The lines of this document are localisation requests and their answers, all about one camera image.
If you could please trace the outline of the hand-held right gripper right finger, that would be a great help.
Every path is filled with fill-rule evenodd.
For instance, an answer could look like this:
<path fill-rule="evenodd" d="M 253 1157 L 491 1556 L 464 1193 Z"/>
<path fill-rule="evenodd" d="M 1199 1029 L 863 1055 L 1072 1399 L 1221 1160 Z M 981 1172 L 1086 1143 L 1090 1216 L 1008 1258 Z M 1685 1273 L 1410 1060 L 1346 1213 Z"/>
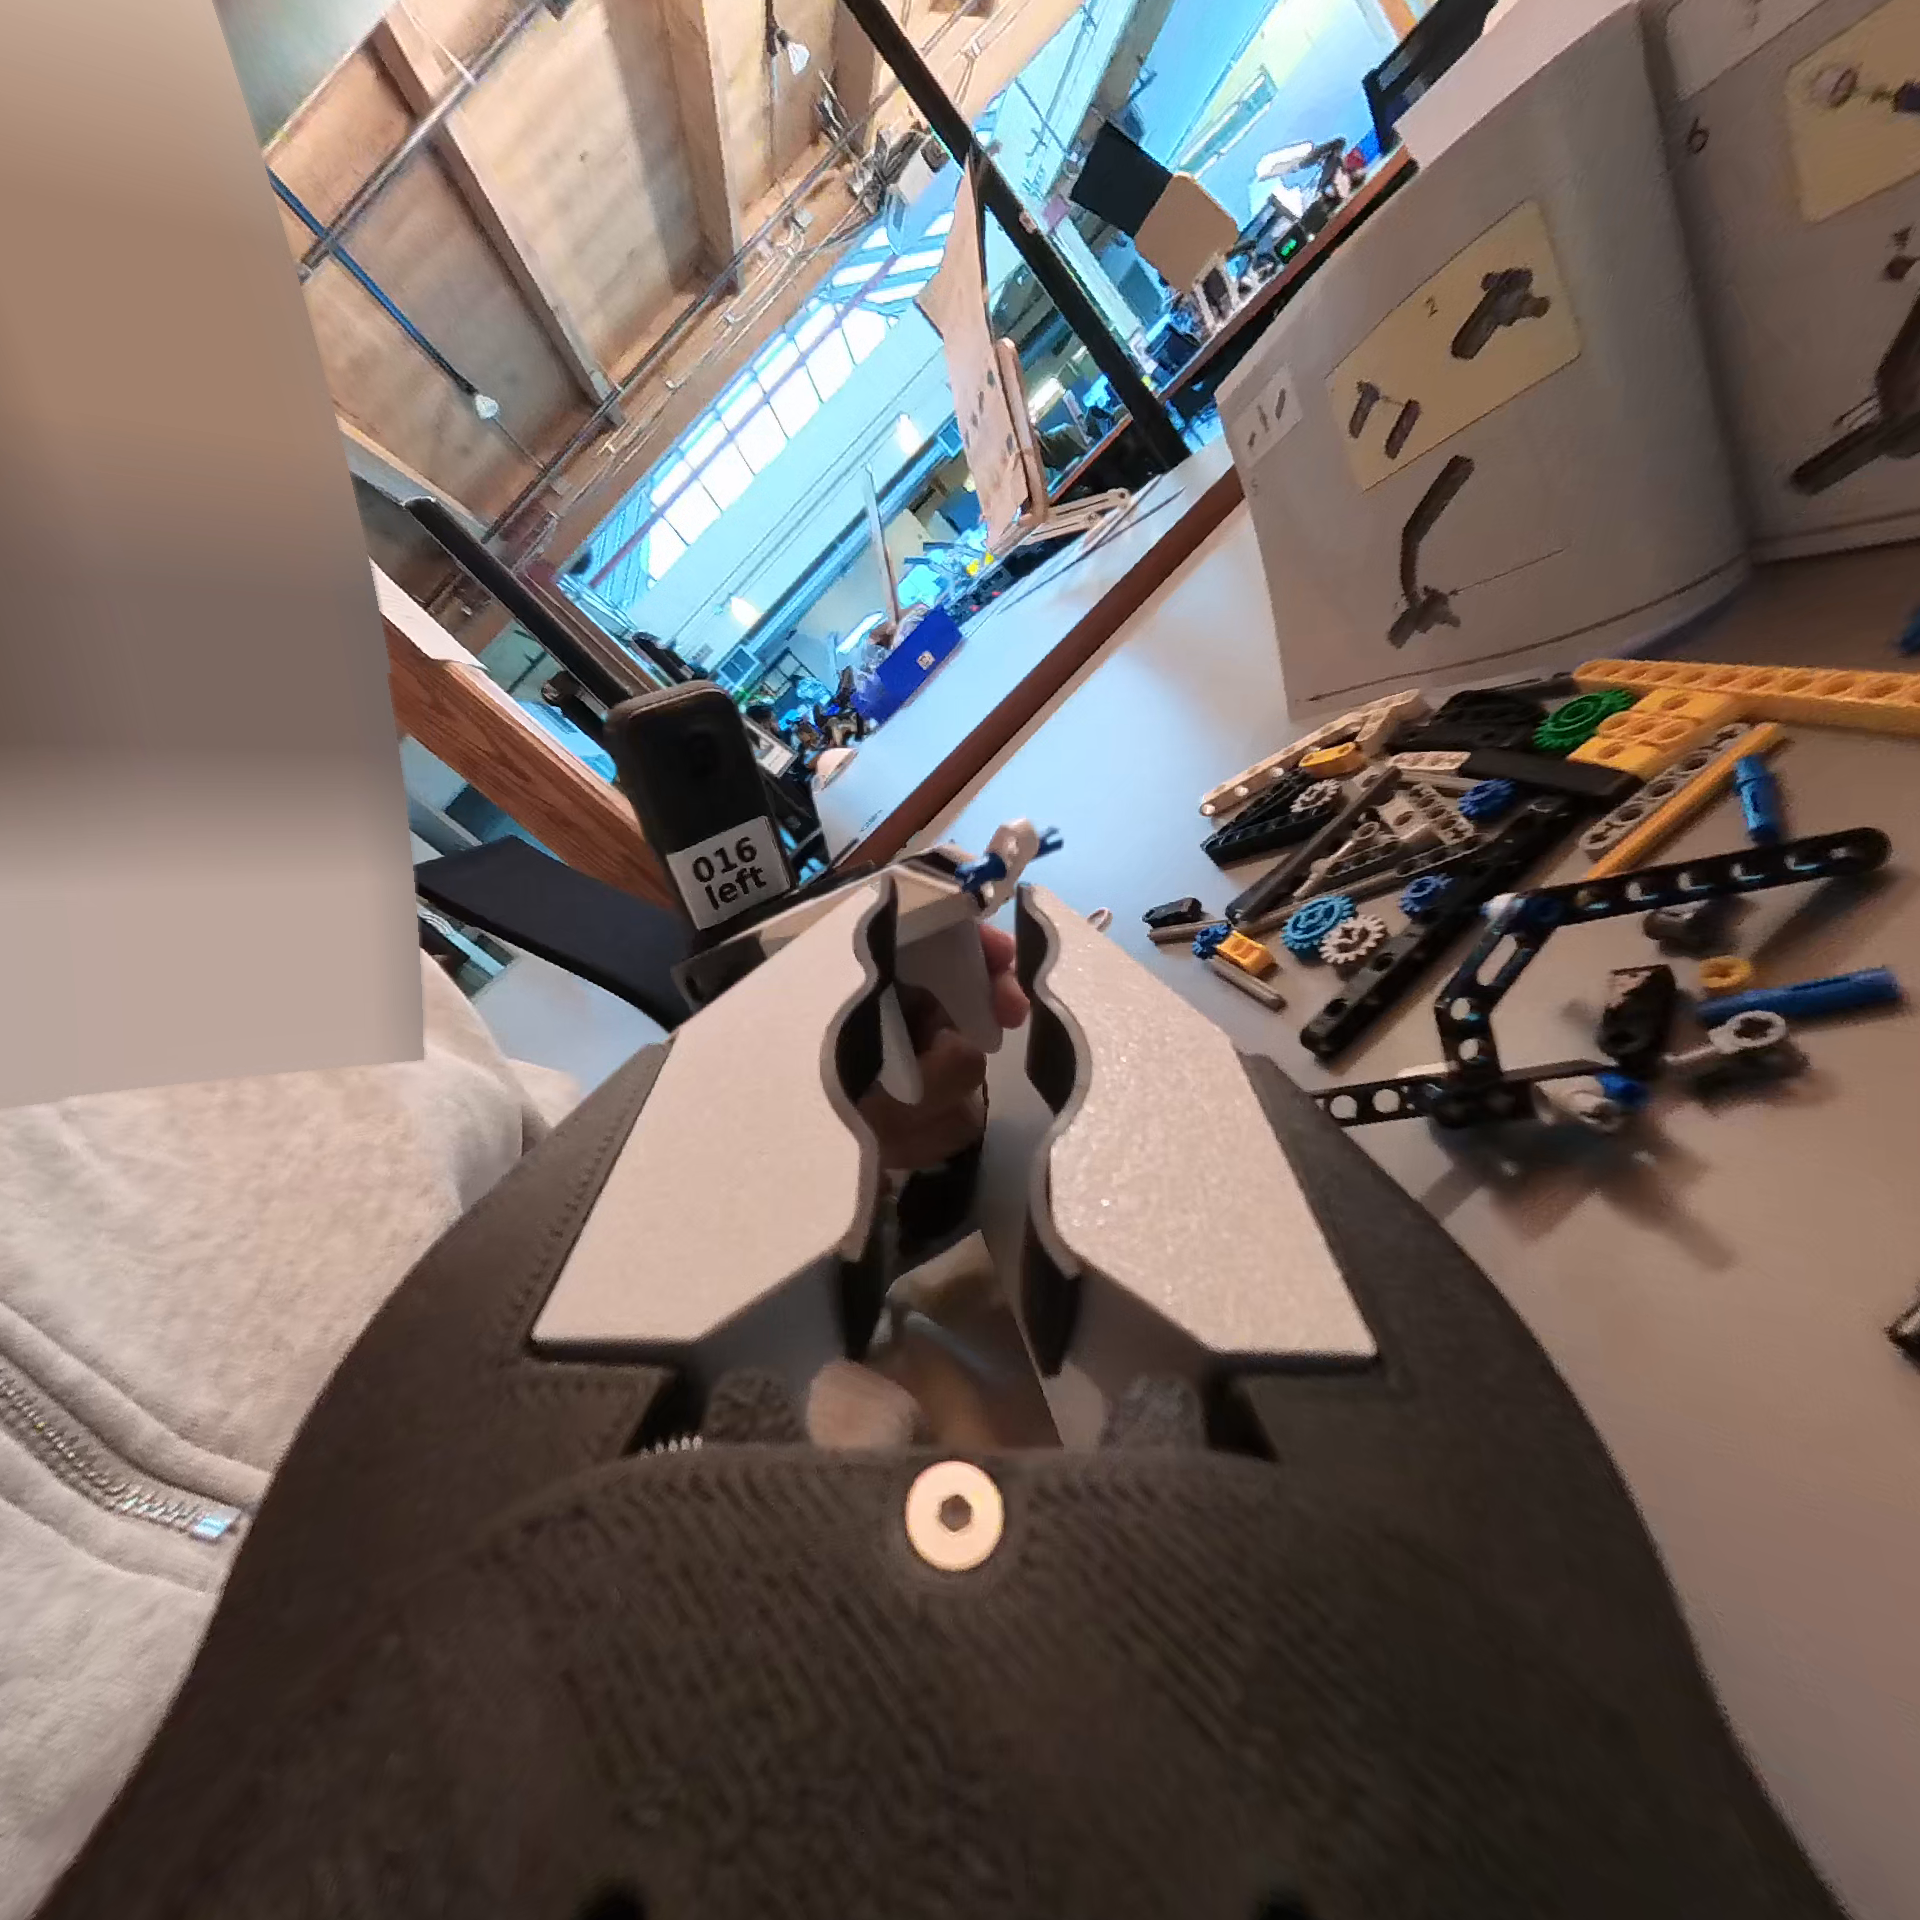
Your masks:
<path fill-rule="evenodd" d="M 1379 1359 L 1231 1039 L 1047 888 L 1014 904 L 1019 1315 L 1045 1379 L 1360 1371 Z"/>

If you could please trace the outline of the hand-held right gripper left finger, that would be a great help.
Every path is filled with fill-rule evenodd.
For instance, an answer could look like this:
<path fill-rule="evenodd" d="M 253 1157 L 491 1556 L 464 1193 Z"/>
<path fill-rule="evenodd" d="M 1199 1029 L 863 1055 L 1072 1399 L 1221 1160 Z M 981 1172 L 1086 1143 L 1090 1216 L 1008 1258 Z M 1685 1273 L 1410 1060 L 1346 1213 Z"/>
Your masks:
<path fill-rule="evenodd" d="M 683 1025 L 532 1325 L 539 1353 L 815 1375 L 879 1322 L 879 1148 L 901 1064 L 896 888 L 845 890 Z"/>

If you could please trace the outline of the small white blue lego piece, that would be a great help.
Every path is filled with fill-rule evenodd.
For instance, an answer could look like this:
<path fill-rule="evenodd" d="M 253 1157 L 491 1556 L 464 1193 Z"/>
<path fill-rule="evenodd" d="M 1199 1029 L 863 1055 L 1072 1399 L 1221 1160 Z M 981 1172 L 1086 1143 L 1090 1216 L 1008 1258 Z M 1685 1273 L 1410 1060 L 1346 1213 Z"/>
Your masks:
<path fill-rule="evenodd" d="M 1042 857 L 1059 853 L 1059 827 L 1036 827 L 1028 818 L 1003 823 L 982 853 L 962 859 L 955 885 L 972 899 L 981 920 L 998 914 L 1014 896 L 1022 875 Z"/>

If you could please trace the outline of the pile of loose lego pieces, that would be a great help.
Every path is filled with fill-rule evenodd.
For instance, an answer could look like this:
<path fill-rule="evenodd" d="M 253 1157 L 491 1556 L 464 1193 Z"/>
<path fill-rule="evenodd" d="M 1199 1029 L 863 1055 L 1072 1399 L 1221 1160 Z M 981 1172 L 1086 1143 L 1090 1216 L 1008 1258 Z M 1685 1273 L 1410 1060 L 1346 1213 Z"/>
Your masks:
<path fill-rule="evenodd" d="M 1469 944 L 1459 969 L 1495 896 L 1814 834 L 1791 832 L 1771 769 L 1787 730 L 1912 739 L 1917 715 L 1915 673 L 1901 667 L 1603 658 L 1551 690 L 1554 704 L 1544 688 L 1480 688 L 1438 709 L 1391 696 L 1213 789 L 1202 801 L 1213 864 L 1280 859 L 1218 917 L 1188 896 L 1150 907 L 1150 940 L 1188 941 L 1272 1008 L 1271 941 L 1327 969 L 1334 991 L 1301 1044 L 1334 1065 Z M 1666 962 L 1618 968 L 1594 1021 L 1595 1055 L 1576 1058 L 1603 1072 L 1532 1088 L 1522 1117 L 1560 1112 L 1613 1133 L 1664 1074 L 1710 1085 L 1791 1072 L 1794 1021 L 1901 997 L 1885 971 L 1751 993 L 1742 959 L 1707 955 L 1742 899 L 1623 917 L 1664 948 L 1702 955 L 1694 1018 L 1706 1041 L 1671 1048 L 1682 993 Z"/>

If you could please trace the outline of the wooden side table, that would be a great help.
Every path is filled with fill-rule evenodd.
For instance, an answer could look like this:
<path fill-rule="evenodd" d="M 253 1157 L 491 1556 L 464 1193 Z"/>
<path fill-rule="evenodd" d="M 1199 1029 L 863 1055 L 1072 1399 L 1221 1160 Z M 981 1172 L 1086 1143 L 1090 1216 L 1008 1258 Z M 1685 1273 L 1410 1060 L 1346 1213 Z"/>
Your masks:
<path fill-rule="evenodd" d="M 396 580 L 370 564 L 396 728 L 594 880 L 675 907 L 634 809 L 531 719 Z"/>

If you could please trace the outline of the wooden stand with paper sheet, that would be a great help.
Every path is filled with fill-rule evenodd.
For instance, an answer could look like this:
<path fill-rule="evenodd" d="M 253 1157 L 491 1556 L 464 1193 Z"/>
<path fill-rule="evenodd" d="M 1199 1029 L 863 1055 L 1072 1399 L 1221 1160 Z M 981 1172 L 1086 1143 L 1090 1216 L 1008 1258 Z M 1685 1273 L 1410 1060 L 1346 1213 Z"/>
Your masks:
<path fill-rule="evenodd" d="M 916 306 L 942 339 L 952 419 L 988 551 L 1003 560 L 1045 540 L 1104 538 L 1104 529 L 1134 507 L 1134 495 L 1108 490 L 1060 507 L 1048 500 L 1016 351 L 992 333 L 975 173 L 974 161 L 959 163 L 942 261 Z"/>

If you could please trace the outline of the grey zip hoodie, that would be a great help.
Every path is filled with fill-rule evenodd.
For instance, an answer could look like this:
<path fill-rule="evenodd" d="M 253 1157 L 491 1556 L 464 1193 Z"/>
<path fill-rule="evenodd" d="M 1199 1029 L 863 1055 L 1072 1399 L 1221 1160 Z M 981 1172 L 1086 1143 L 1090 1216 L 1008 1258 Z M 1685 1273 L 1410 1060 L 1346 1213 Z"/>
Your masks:
<path fill-rule="evenodd" d="M 136 1768 L 349 1345 L 584 1097 L 420 980 L 413 1060 L 4 1112 L 4 1916 Z"/>

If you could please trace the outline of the black diagonal pole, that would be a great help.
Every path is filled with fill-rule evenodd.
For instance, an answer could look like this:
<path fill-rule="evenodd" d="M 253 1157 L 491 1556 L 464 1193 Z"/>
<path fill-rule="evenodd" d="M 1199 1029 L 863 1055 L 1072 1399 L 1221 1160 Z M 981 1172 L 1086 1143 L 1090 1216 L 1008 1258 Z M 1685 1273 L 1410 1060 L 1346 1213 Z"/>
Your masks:
<path fill-rule="evenodd" d="M 1127 426 L 1155 473 L 1171 473 L 1183 464 L 1190 450 L 1181 427 L 1163 400 L 1144 384 L 1134 355 L 1102 319 L 1087 289 L 1077 279 L 1064 256 L 1047 240 L 1037 218 L 1027 211 L 997 161 L 981 146 L 968 116 L 934 79 L 903 23 L 884 2 L 848 2 L 848 11 L 875 56 L 901 83 L 907 101 L 925 119 L 927 131 L 942 140 L 949 156 L 965 164 L 974 180 L 975 202 L 1005 231 L 1022 263 L 1047 292 L 1047 300 L 1059 306 L 1072 333 L 1093 355 L 1098 370 L 1110 381 Z"/>

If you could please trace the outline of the beige chair back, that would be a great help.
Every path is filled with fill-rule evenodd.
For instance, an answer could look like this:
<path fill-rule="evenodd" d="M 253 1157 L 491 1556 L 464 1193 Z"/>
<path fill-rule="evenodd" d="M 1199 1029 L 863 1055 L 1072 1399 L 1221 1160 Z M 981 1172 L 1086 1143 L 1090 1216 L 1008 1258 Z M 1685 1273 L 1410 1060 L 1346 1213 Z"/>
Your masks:
<path fill-rule="evenodd" d="M 1134 245 L 1141 261 L 1151 267 L 1181 297 L 1237 248 L 1239 223 L 1218 203 L 1198 177 L 1171 173 L 1151 208 L 1143 215 Z"/>

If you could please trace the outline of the black computer monitor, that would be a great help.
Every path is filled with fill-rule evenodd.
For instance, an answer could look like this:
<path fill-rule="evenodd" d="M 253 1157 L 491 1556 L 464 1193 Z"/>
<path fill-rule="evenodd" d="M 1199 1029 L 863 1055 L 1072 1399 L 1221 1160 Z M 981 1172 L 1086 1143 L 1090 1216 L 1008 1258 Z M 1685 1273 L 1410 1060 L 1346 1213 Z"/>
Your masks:
<path fill-rule="evenodd" d="M 1069 203 L 1117 233 L 1139 239 L 1171 180 L 1172 172 L 1160 161 L 1155 161 L 1119 123 L 1106 122 L 1072 180 Z"/>

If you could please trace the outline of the white instruction booklet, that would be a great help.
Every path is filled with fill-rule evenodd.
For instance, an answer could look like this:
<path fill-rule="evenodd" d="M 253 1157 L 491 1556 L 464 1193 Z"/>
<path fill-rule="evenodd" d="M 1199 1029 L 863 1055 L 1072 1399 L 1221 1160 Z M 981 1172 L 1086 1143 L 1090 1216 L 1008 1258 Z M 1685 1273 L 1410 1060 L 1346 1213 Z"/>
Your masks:
<path fill-rule="evenodd" d="M 1499 5 L 1215 391 L 1293 712 L 1915 540 L 1917 5 Z"/>

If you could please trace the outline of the black lego beam frame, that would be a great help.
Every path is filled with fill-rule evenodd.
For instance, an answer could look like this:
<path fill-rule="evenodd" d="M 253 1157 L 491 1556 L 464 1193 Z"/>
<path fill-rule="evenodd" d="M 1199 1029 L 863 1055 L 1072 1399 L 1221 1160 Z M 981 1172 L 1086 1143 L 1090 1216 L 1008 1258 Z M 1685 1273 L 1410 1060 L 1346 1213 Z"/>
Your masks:
<path fill-rule="evenodd" d="M 1428 1117 L 1448 1129 L 1518 1121 L 1532 1088 L 1589 1079 L 1600 1064 L 1568 1060 L 1501 1067 L 1495 1008 L 1549 937 L 1644 911 L 1754 896 L 1814 880 L 1852 880 L 1882 872 L 1890 841 L 1879 827 L 1818 832 L 1774 849 L 1742 849 L 1600 880 L 1495 896 L 1478 911 L 1483 930 L 1434 999 L 1445 1064 L 1370 1084 L 1319 1088 L 1312 1101 L 1343 1129 L 1382 1121 Z"/>

